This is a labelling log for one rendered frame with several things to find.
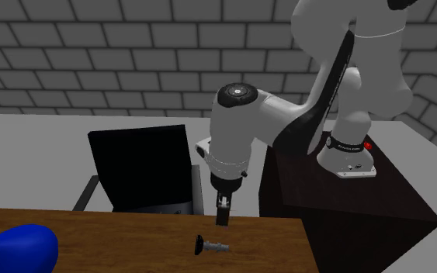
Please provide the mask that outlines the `black chair grey frame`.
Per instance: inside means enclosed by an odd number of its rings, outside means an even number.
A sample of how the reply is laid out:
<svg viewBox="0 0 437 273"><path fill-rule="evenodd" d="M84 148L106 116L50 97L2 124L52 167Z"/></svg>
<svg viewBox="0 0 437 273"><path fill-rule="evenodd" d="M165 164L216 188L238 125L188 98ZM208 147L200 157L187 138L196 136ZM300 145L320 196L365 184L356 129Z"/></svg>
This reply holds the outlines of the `black chair grey frame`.
<svg viewBox="0 0 437 273"><path fill-rule="evenodd" d="M185 125L91 131L88 141L97 174L74 211L85 210L101 185L114 213L204 214Z"/></svg>

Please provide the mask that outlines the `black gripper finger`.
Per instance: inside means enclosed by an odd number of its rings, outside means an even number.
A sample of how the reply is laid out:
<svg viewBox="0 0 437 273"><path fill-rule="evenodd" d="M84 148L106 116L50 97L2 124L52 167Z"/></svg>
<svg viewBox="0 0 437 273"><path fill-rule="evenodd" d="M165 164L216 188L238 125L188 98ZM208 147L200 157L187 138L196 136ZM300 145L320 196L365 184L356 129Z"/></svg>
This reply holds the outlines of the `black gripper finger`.
<svg viewBox="0 0 437 273"><path fill-rule="evenodd" d="M231 194L218 192L216 207L217 207L216 225L228 226L229 216L231 211Z"/></svg>

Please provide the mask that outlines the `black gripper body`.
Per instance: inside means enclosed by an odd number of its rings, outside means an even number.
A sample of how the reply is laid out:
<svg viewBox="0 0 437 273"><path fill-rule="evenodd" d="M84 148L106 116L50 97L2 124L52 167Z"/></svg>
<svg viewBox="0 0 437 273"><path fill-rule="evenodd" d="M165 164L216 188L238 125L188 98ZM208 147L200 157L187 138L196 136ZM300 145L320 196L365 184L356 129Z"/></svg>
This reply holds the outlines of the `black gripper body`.
<svg viewBox="0 0 437 273"><path fill-rule="evenodd" d="M219 178L215 174L210 174L211 185L221 194L221 195L232 195L236 192L242 185L243 178L237 178L233 180L227 180Z"/></svg>

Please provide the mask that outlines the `blue rounded object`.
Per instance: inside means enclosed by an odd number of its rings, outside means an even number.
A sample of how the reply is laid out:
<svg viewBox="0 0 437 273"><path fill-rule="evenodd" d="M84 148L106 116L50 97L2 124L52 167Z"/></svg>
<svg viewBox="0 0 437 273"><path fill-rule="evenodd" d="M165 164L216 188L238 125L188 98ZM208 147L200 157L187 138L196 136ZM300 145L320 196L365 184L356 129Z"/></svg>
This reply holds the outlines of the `blue rounded object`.
<svg viewBox="0 0 437 273"><path fill-rule="evenodd" d="M0 273L52 273L58 238L46 226L25 224L0 233Z"/></svg>

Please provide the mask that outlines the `dark robot stand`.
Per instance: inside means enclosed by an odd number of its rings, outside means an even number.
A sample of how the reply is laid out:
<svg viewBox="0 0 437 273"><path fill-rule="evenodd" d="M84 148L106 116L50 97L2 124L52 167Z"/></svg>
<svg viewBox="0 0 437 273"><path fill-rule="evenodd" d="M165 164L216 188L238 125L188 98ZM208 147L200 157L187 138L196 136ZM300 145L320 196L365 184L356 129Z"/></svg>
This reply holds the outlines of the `dark robot stand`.
<svg viewBox="0 0 437 273"><path fill-rule="evenodd" d="M266 151L258 193L262 217L300 218L320 273L386 273L437 228L437 214L372 145L377 174L340 178L316 155Z"/></svg>

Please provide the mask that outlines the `grey bolt-shaped object black cap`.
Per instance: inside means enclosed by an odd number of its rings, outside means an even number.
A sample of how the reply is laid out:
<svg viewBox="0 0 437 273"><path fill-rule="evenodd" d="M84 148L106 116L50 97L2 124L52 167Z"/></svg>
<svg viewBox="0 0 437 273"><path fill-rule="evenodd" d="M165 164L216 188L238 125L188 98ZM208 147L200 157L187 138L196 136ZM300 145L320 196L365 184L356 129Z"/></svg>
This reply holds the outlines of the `grey bolt-shaped object black cap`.
<svg viewBox="0 0 437 273"><path fill-rule="evenodd" d="M230 247L226 244L222 244L220 242L211 243L208 240L204 240L200 234L196 236L194 248L195 255L200 255L203 251L216 251L217 253L220 253L228 252L229 250Z"/></svg>

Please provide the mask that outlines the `brown wooden table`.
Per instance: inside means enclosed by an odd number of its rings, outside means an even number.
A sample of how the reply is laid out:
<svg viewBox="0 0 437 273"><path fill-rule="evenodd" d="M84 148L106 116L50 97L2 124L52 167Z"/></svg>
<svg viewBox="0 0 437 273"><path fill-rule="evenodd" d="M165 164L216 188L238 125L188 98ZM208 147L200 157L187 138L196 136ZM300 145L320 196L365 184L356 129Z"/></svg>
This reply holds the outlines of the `brown wooden table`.
<svg viewBox="0 0 437 273"><path fill-rule="evenodd" d="M54 273L319 273L299 219L0 209L0 233L28 223L56 234ZM198 234L230 250L195 255Z"/></svg>

